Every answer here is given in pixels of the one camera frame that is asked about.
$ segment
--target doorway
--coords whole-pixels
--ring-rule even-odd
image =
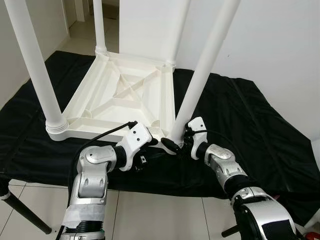
[[[96,33],[93,0],[63,0],[70,40],[61,51],[95,55]],[[105,44],[109,52],[119,53],[119,0],[102,0]]]

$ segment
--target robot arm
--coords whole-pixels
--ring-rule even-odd
[[[77,163],[70,205],[60,240],[104,240],[103,221],[107,201],[108,173],[114,169],[128,171],[140,148],[153,140],[148,129],[136,124],[115,147],[89,146],[82,150]]]
[[[201,117],[190,121],[191,131],[205,130]],[[252,181],[228,149],[207,143],[207,133],[193,135],[191,157],[202,159],[231,200],[243,240],[297,240],[296,228],[288,211]]]

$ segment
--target white cylindrical leg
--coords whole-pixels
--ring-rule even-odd
[[[68,127],[51,85],[26,0],[4,0],[20,50],[39,99],[48,133],[58,134]]]
[[[95,27],[95,53],[107,54],[104,30],[104,16],[102,13],[102,0],[93,0],[94,27]]]
[[[190,120],[206,85],[211,69],[227,36],[231,22],[237,12],[240,0],[224,0],[216,22],[209,34],[195,67],[190,85],[184,96],[180,111],[176,117],[172,131],[168,136],[176,144],[183,142],[185,124]]]
[[[179,49],[179,44],[184,30],[187,13],[189,10],[191,0],[181,0],[181,6],[179,6],[179,12],[176,16],[176,22],[174,23],[174,29],[172,31],[171,41],[168,47],[169,57],[166,60],[166,65],[175,68],[176,57]]]

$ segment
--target white wall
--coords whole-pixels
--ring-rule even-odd
[[[27,0],[26,2],[42,56],[46,59],[68,37],[62,1]],[[0,29],[1,109],[29,78],[3,0],[0,0]]]
[[[177,67],[194,69],[223,0],[191,0]],[[120,53],[166,60],[180,0],[120,0]],[[243,0],[212,72],[256,83],[269,103],[319,139],[318,0]]]
[[[320,139],[311,142],[316,164],[320,169]]]

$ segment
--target black tablecloth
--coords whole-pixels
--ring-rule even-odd
[[[56,51],[46,67],[63,111],[94,60]],[[175,112],[178,113],[193,71],[173,74]],[[304,225],[319,209],[320,173],[311,142],[285,121],[249,80],[210,74],[193,115],[219,135],[208,142],[228,148],[237,162]],[[49,138],[45,117],[32,82],[24,84],[0,111],[0,175],[27,182],[68,184],[71,159],[85,139],[61,142]],[[141,172],[116,170],[108,175],[109,188],[173,196],[226,198],[213,171],[189,155],[171,156],[148,148],[147,167]]]

